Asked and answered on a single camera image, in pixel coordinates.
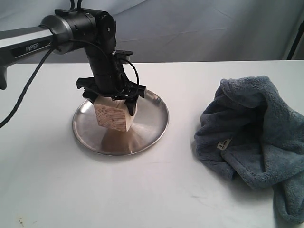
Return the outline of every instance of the gray backdrop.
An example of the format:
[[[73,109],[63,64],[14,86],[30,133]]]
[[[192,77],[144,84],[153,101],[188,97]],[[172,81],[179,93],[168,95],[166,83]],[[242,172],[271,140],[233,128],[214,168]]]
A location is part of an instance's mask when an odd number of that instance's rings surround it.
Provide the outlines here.
[[[283,59],[304,0],[84,0],[117,21],[117,47],[134,62]],[[1,0],[0,30],[36,26],[69,0]],[[42,55],[26,62],[38,62]],[[47,62],[87,62],[82,50]]]

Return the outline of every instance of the gray microfiber towel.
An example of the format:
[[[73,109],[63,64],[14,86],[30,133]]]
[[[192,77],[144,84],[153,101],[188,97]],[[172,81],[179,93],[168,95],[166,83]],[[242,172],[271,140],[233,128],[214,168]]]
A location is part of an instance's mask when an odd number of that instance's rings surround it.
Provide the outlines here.
[[[203,164],[227,179],[237,173],[253,189],[273,186],[282,218],[303,223],[304,117],[267,76],[221,80],[200,121],[195,142]]]

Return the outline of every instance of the wooden cube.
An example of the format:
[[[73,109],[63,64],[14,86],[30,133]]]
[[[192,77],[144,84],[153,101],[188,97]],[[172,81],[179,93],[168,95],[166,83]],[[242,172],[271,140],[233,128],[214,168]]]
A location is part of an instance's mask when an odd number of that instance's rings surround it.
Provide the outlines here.
[[[127,132],[137,113],[130,116],[124,100],[113,101],[110,97],[98,96],[94,102],[94,109],[99,126]]]

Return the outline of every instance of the white tabletop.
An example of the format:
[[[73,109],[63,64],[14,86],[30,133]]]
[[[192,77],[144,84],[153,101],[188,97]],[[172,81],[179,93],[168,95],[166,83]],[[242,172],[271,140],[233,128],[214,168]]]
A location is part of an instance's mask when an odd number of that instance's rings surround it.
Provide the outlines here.
[[[36,65],[8,68],[0,121]],[[192,154],[200,115],[222,78],[268,75],[304,114],[304,61],[136,64],[140,82],[170,112],[162,139],[138,155],[84,149],[72,117],[88,64],[45,64],[13,119],[0,129],[1,228],[274,228],[271,188],[221,179]],[[133,72],[126,67],[129,77]]]

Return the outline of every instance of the metal plate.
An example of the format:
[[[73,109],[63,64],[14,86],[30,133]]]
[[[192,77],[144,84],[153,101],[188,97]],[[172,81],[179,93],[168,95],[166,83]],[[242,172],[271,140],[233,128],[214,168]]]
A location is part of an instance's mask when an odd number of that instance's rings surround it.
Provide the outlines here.
[[[130,155],[146,150],[164,134],[169,112],[160,97],[147,90],[138,98],[138,111],[128,132],[98,126],[93,105],[83,102],[73,118],[73,131],[88,149],[111,156]]]

